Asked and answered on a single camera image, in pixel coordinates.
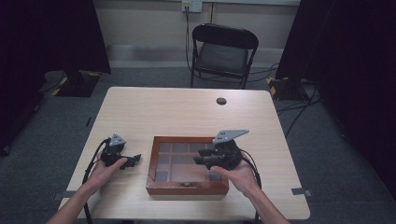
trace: gray carpet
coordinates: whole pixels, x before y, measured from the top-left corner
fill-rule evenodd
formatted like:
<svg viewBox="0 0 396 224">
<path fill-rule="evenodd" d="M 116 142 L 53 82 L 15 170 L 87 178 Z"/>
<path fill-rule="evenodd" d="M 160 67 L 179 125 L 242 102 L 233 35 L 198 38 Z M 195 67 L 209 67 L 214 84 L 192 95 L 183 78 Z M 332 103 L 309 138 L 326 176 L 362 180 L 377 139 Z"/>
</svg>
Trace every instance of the gray carpet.
<svg viewBox="0 0 396 224">
<path fill-rule="evenodd" d="M 43 90 L 55 84 L 61 74 L 48 73 Z M 249 80 L 266 75 L 254 74 Z M 239 88 L 238 83 L 229 82 L 232 79 L 220 80 L 196 78 L 195 87 Z M 54 97 L 48 92 L 38 112 L 10 145 L 10 155 L 0 158 L 0 223 L 44 223 L 56 212 L 60 202 L 52 197 L 66 189 L 106 91 L 112 86 L 188 88 L 190 71 L 187 67 L 115 68 L 112 75 L 100 78 L 91 98 Z M 262 79 L 249 82 L 247 89 L 268 87 Z M 312 86 L 306 89 L 309 94 L 313 92 Z M 277 109 L 294 103 L 275 101 Z M 299 112 L 279 113 L 284 132 Z M 287 141 L 297 172 L 303 187 L 313 192 L 307 198 L 311 218 L 292 222 L 396 223 L 396 202 L 366 160 L 345 141 L 339 127 L 319 102 L 309 106 L 290 130 Z"/>
</svg>

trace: baseboard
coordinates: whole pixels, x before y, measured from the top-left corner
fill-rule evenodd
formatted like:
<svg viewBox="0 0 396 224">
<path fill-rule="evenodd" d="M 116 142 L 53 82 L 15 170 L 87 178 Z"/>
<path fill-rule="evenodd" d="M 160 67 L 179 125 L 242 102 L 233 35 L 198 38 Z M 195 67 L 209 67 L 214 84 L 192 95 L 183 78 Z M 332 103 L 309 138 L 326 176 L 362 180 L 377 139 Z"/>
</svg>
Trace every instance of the baseboard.
<svg viewBox="0 0 396 224">
<path fill-rule="evenodd" d="M 107 46 L 110 67 L 184 67 L 186 49 L 176 47 Z M 257 49 L 252 67 L 270 67 L 279 63 L 283 49 Z M 192 49 L 188 57 L 191 60 Z"/>
</svg>

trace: table top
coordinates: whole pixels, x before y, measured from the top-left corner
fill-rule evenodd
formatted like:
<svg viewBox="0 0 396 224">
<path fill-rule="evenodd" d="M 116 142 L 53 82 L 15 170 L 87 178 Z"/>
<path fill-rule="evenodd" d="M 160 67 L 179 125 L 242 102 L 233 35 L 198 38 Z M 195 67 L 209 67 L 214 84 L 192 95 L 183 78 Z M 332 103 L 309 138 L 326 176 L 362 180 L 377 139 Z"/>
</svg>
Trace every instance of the table top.
<svg viewBox="0 0 396 224">
<path fill-rule="evenodd" d="M 218 98 L 226 105 L 218 105 Z M 154 136 L 216 136 L 221 130 L 248 129 L 235 139 L 257 164 L 262 189 L 288 219 L 310 211 L 272 98 L 267 91 L 175 88 L 110 88 L 93 124 L 67 190 L 77 190 L 99 144 L 113 133 L 126 140 L 124 156 L 142 154 L 134 168 L 117 171 L 89 199 L 93 218 L 247 220 L 250 201 L 232 183 L 226 196 L 149 195 L 146 190 Z"/>
</svg>

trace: wall outlet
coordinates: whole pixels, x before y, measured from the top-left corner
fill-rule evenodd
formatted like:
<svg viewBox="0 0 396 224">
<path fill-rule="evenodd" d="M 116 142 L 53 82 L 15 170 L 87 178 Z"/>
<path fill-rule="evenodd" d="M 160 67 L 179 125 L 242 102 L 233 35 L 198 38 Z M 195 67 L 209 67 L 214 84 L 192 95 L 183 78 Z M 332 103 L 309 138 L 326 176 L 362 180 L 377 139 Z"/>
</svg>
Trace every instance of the wall outlet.
<svg viewBox="0 0 396 224">
<path fill-rule="evenodd" d="M 202 2 L 194 1 L 191 2 L 192 12 L 202 12 Z"/>
<path fill-rule="evenodd" d="M 186 8 L 189 9 L 189 12 L 192 10 L 192 3 L 191 1 L 181 1 L 181 11 L 186 11 Z"/>
<path fill-rule="evenodd" d="M 186 7 L 189 12 L 202 12 L 202 2 L 200 1 L 181 1 L 181 11 L 186 11 Z"/>
</svg>

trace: black chair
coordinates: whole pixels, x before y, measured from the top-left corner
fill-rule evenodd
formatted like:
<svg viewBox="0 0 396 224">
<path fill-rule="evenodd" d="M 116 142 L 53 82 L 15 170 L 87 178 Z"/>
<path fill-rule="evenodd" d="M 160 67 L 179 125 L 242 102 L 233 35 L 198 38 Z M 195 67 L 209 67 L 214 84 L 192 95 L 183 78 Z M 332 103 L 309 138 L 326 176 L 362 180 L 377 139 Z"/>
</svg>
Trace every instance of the black chair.
<svg viewBox="0 0 396 224">
<path fill-rule="evenodd" d="M 192 31 L 193 53 L 191 84 L 194 71 L 222 77 L 240 79 L 242 89 L 246 87 L 250 66 L 259 46 L 257 36 L 245 29 L 213 23 L 198 25 Z M 198 52 L 197 42 L 203 43 Z"/>
</svg>

